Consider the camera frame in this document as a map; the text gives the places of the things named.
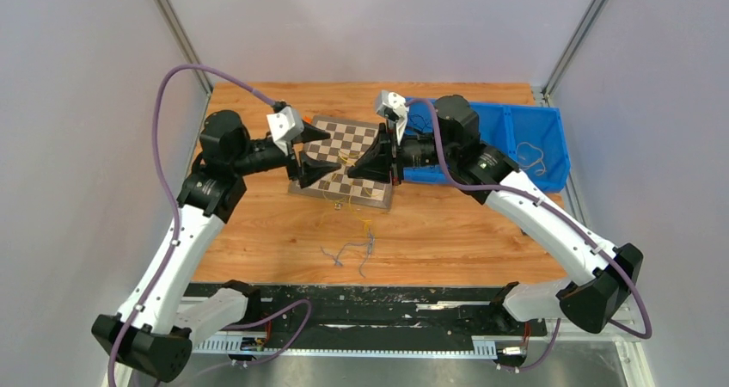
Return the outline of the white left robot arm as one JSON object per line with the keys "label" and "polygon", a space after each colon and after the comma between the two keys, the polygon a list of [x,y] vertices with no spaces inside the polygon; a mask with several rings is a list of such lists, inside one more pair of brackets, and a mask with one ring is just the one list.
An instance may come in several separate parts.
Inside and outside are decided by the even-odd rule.
{"label": "white left robot arm", "polygon": [[200,153],[172,199],[173,219],[159,250],[118,311],[98,316],[93,324],[93,336],[113,364],[168,383],[182,373],[193,349],[219,330],[234,323],[242,330],[260,325],[260,291],[237,280],[187,310],[179,306],[203,255],[246,193],[246,176],[283,168],[307,187],[339,168],[295,151],[296,144],[330,135],[294,108],[284,106],[266,121],[266,136],[252,138],[234,111],[205,119]]}

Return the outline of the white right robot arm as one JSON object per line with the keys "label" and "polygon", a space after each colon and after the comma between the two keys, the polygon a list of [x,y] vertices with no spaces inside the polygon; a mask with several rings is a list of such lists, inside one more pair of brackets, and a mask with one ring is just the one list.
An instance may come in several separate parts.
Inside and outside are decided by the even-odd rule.
{"label": "white right robot arm", "polygon": [[451,186],[501,213],[541,245],[566,272],[566,278],[504,286],[491,309],[493,326],[512,333],[525,322],[567,319],[598,334],[616,323],[616,312],[633,298],[643,322],[634,336],[652,336],[652,323],[636,281],[644,256],[633,244],[622,246],[599,236],[557,206],[527,173],[498,147],[483,140],[480,119],[460,95],[424,100],[432,129],[407,134],[408,99],[382,91],[374,103],[382,117],[369,149],[347,175],[399,185],[407,168],[439,166]]}

